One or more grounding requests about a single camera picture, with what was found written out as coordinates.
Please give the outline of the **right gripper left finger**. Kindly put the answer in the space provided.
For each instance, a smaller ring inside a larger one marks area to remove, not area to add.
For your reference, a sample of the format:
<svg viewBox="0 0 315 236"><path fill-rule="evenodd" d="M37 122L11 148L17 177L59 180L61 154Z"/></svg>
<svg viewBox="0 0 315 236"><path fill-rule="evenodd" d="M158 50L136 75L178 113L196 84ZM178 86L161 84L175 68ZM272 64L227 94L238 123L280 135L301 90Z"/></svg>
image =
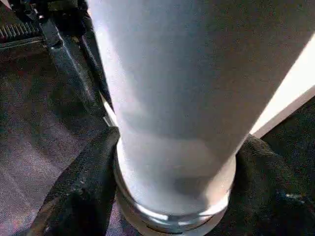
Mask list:
<svg viewBox="0 0 315 236"><path fill-rule="evenodd" d="M33 236L104 236L116 182L113 162L120 135L108 127L62 172L31 225Z"/></svg>

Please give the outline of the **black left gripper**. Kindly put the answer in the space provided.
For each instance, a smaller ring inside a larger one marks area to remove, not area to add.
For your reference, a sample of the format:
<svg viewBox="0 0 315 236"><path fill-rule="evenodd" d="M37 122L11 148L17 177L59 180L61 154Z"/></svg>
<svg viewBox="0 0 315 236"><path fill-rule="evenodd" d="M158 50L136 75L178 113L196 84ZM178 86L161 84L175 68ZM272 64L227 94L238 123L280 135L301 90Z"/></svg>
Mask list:
<svg viewBox="0 0 315 236"><path fill-rule="evenodd" d="M53 20L52 0L2 0L18 19L0 26L0 48L16 47L43 39L56 69L92 116L107 115L102 98L111 104L105 74L93 31L78 35L61 31Z"/></svg>

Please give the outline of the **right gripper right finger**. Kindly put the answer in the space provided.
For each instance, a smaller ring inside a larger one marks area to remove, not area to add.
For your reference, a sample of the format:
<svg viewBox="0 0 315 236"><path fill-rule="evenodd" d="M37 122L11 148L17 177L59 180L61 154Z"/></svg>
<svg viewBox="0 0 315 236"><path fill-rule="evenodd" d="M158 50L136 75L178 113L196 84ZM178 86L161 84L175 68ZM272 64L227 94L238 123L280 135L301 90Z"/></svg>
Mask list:
<svg viewBox="0 0 315 236"><path fill-rule="evenodd" d="M313 236L315 204L282 156L249 135L236 155L228 209L216 236Z"/></svg>

